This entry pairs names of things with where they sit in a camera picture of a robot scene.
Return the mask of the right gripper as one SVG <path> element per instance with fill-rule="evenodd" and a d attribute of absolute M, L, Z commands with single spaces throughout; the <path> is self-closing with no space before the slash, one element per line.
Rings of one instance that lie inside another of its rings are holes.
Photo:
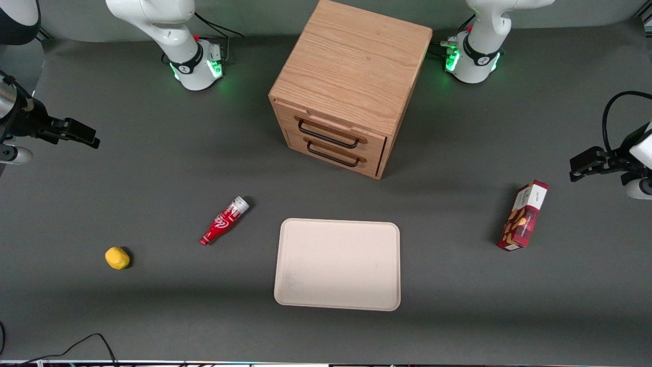
<path fill-rule="evenodd" d="M 46 107 L 35 100 L 34 108 L 24 109 L 22 102 L 16 102 L 9 112 L 2 115 L 1 143 L 15 137 L 32 137 L 58 144 L 59 140 L 74 140 L 93 149 L 98 149 L 100 139 L 96 130 L 72 118 L 54 118 Z"/>

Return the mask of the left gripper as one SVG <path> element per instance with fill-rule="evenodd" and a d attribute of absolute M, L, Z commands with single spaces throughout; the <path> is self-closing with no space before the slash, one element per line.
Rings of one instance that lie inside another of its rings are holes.
<path fill-rule="evenodd" d="M 628 172 L 642 173 L 651 169 L 651 130 L 650 122 L 644 124 L 631 134 L 627 135 L 621 146 L 612 149 L 609 143 L 606 128 L 604 128 L 605 150 L 594 146 L 569 160 L 571 172 L 569 179 L 577 182 L 583 177 L 596 174 L 608 174 L 605 153 L 608 156 L 610 169 L 626 170 Z"/>

